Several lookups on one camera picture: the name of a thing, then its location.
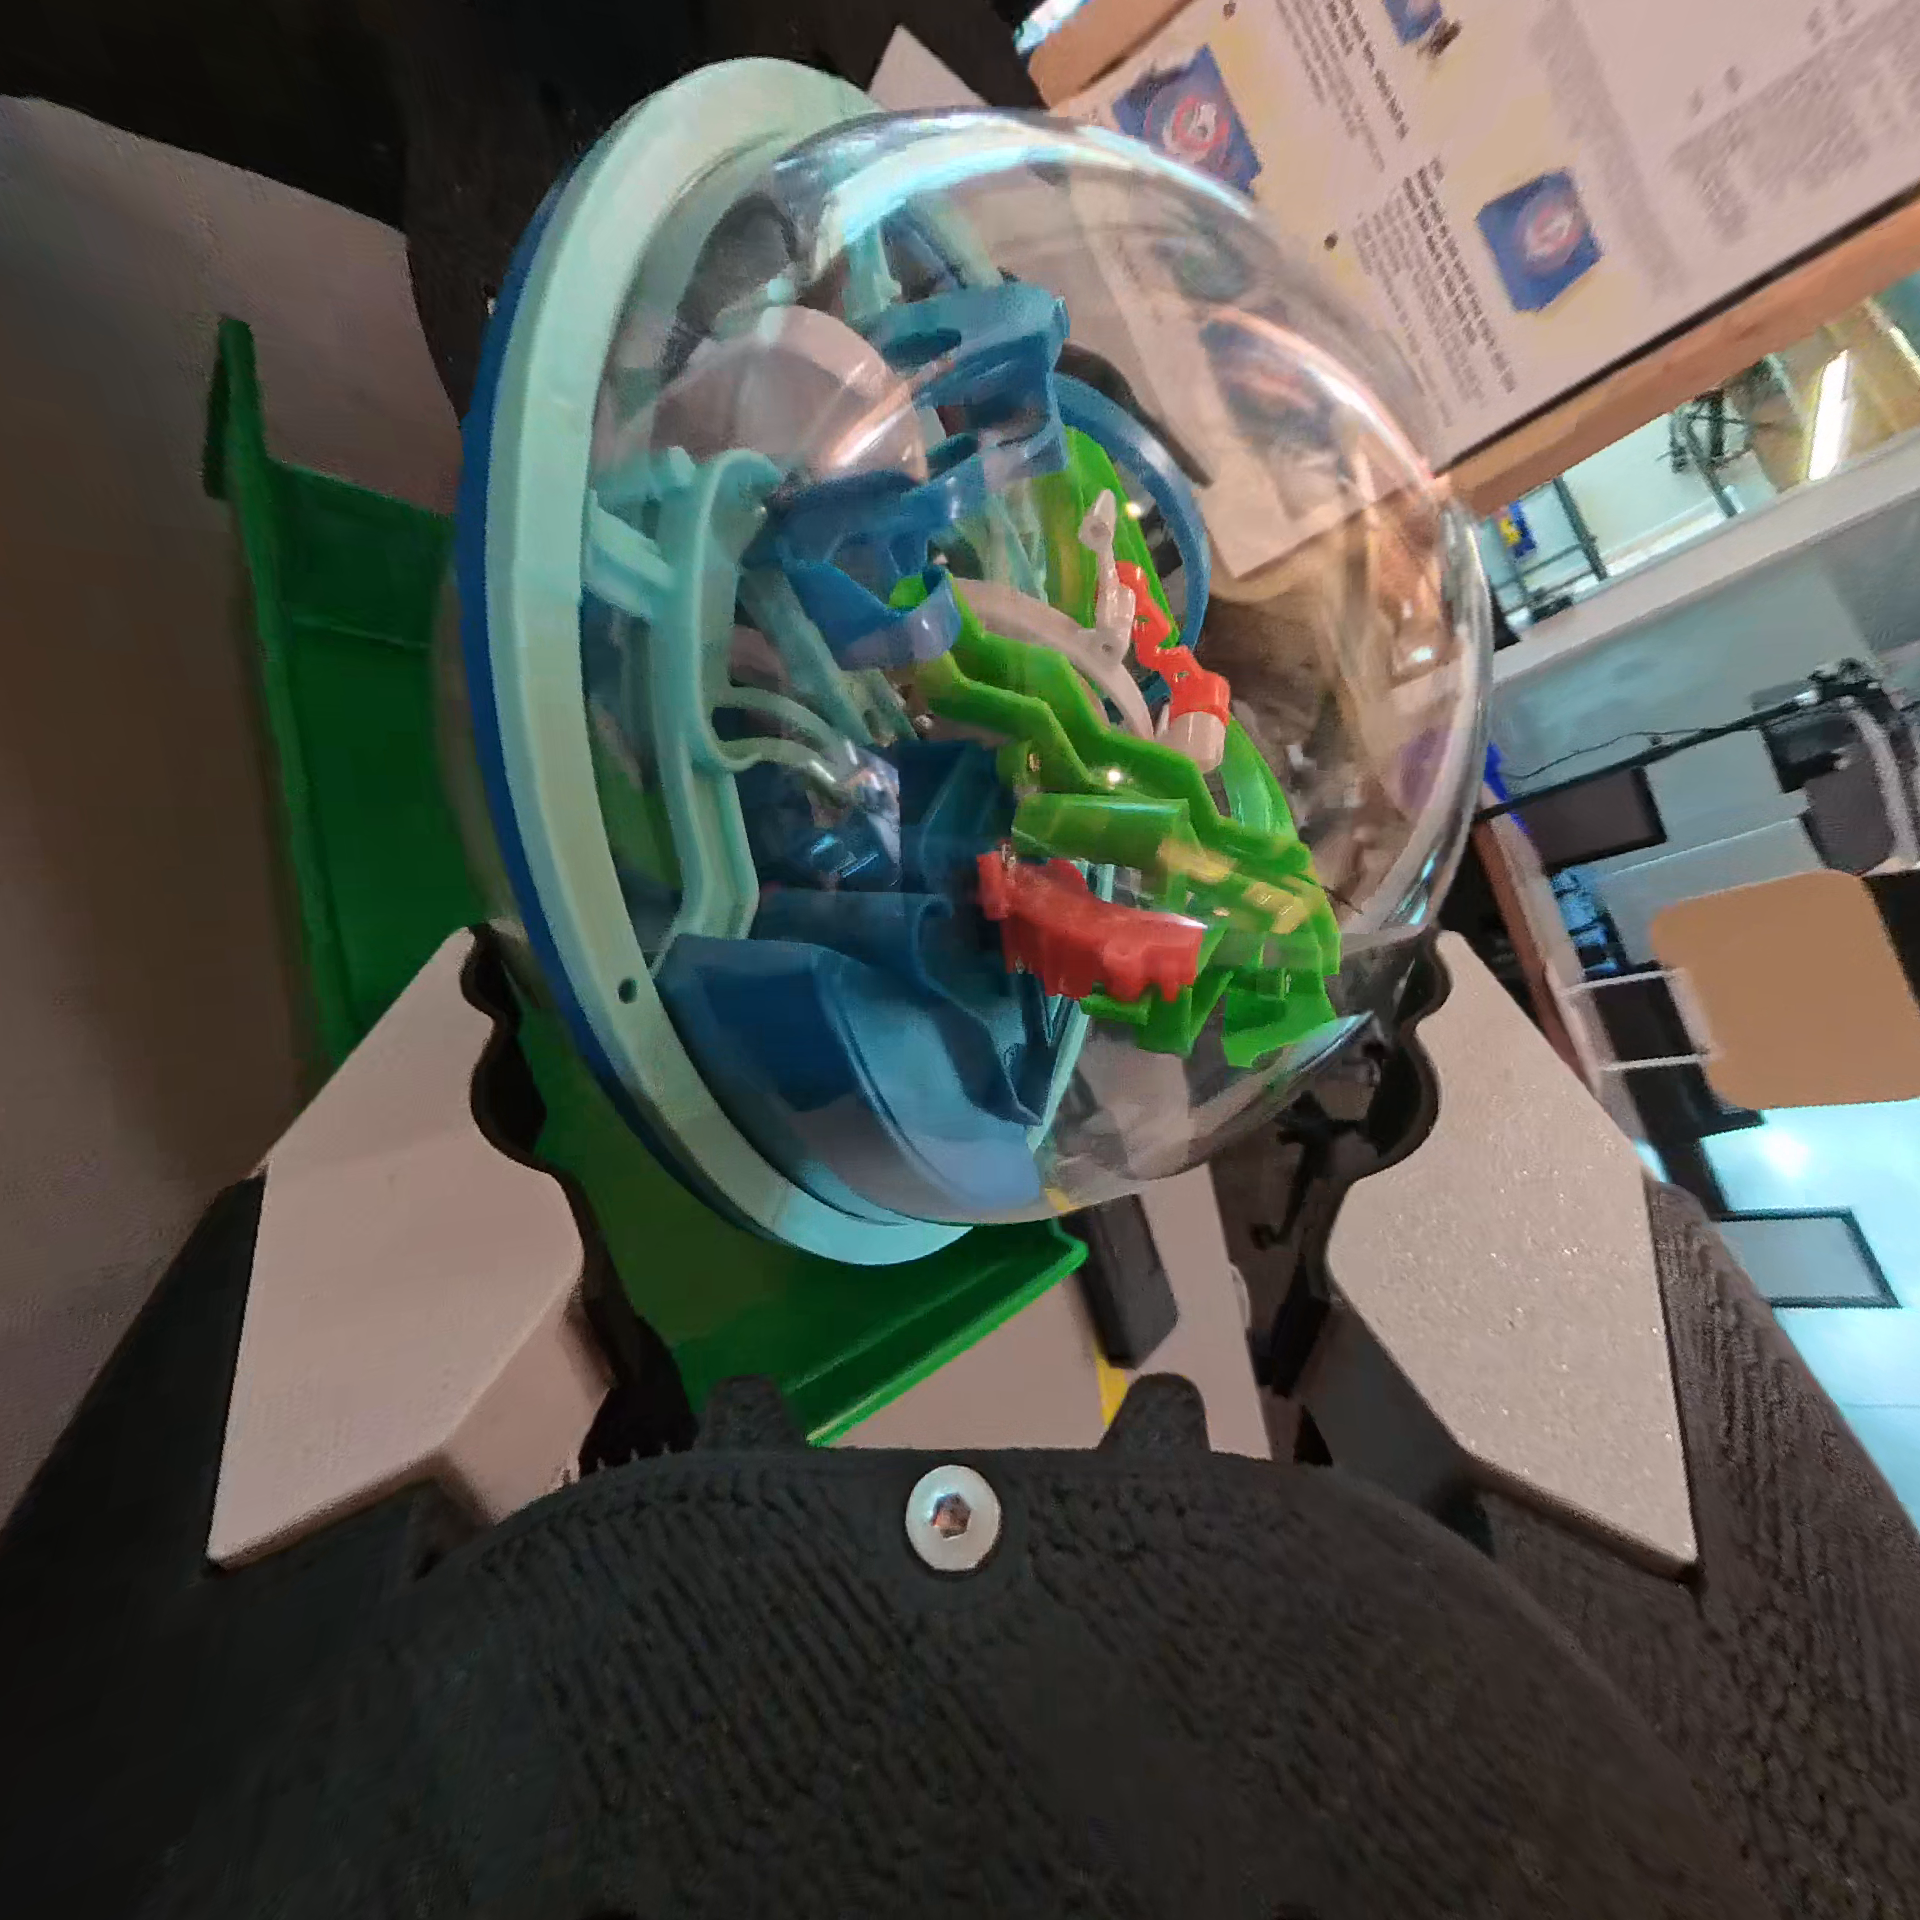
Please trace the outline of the clear plastic maze ball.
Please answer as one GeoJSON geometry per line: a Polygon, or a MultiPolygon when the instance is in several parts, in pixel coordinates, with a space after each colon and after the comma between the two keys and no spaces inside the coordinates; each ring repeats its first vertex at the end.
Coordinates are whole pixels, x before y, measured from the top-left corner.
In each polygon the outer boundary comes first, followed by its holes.
{"type": "Polygon", "coordinates": [[[464,832],[733,1224],[895,1265],[1209,1163],[1378,1036],[1488,580],[1423,390],[1234,185],[797,62],[634,102],[464,417],[464,832]]]}

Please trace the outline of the white counter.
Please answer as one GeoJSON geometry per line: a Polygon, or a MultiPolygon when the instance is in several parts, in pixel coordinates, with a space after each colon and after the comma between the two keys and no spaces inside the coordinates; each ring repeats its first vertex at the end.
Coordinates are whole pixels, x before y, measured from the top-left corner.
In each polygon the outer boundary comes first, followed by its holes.
{"type": "Polygon", "coordinates": [[[1915,435],[1680,546],[1498,648],[1492,745],[1508,787],[1565,780],[1752,718],[1815,666],[1920,682],[1915,435]]]}

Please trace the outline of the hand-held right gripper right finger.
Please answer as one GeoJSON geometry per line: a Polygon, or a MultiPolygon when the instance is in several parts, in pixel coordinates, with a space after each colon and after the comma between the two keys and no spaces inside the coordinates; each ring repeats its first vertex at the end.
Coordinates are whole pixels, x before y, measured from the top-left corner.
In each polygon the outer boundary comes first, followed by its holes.
{"type": "Polygon", "coordinates": [[[1359,1112],[1285,1123],[1302,1172],[1255,1374],[1335,1467],[1454,1518],[1508,1500],[1653,1575],[1699,1563],[1688,1438],[1632,1139],[1483,955],[1434,933],[1359,1112]]]}

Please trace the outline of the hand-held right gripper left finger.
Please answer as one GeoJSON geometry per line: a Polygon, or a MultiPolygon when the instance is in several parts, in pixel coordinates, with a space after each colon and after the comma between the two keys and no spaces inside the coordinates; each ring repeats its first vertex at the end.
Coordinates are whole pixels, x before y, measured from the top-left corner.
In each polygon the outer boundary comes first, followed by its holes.
{"type": "Polygon", "coordinates": [[[395,1493],[500,1523],[693,1438],[546,1106],[482,933],[453,933],[259,1179],[208,1561],[259,1563],[395,1493]]]}

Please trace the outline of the small black block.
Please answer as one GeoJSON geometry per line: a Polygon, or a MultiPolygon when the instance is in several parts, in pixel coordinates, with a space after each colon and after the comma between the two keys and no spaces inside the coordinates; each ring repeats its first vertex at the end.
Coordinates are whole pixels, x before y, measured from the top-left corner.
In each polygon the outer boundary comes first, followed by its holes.
{"type": "Polygon", "coordinates": [[[1064,1232],[1081,1239],[1081,1304],[1092,1312],[1094,1352],[1133,1374],[1178,1328],[1178,1295],[1160,1256],[1160,1238],[1137,1192],[1078,1211],[1064,1232]]]}

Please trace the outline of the black equipment on stand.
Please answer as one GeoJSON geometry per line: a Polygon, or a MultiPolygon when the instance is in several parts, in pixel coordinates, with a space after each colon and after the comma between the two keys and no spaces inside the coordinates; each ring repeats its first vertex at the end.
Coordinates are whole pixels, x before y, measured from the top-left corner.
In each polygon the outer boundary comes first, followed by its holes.
{"type": "Polygon", "coordinates": [[[1478,824],[1514,824],[1545,876],[1764,824],[1794,824],[1825,871],[1915,871],[1915,723],[1877,671],[1838,661],[1713,725],[1488,770],[1478,824]]]}

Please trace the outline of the green plastic ball stand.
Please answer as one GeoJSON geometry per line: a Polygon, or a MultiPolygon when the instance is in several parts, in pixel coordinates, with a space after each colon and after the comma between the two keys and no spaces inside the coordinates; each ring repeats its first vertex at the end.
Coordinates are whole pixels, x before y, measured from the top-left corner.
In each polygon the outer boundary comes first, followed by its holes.
{"type": "MultiPolygon", "coordinates": [[[[243,542],[284,871],[319,1074],[422,965],[489,911],[436,761],[436,615],[453,524],[405,501],[274,456],[259,343],[214,326],[208,495],[243,542]]],[[[587,1204],[599,1265],[668,1348],[699,1416],[727,1381],[771,1381],[829,1448],[1003,1328],[1044,1334],[1087,1263],[1060,1224],[988,1224],[899,1265],[843,1265],[711,1214],[621,1125],[555,1014],[482,939],[477,985],[516,1014],[494,1106],[502,1139],[587,1204]]]]}

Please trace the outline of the tan rounded panel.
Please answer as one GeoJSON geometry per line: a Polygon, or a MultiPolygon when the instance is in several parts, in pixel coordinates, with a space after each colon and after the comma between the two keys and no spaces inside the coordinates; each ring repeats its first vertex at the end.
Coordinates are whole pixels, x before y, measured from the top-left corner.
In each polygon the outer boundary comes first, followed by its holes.
{"type": "Polygon", "coordinates": [[[1920,1094],[1920,876],[1781,876],[1653,914],[1645,948],[1744,1112],[1920,1094]]]}

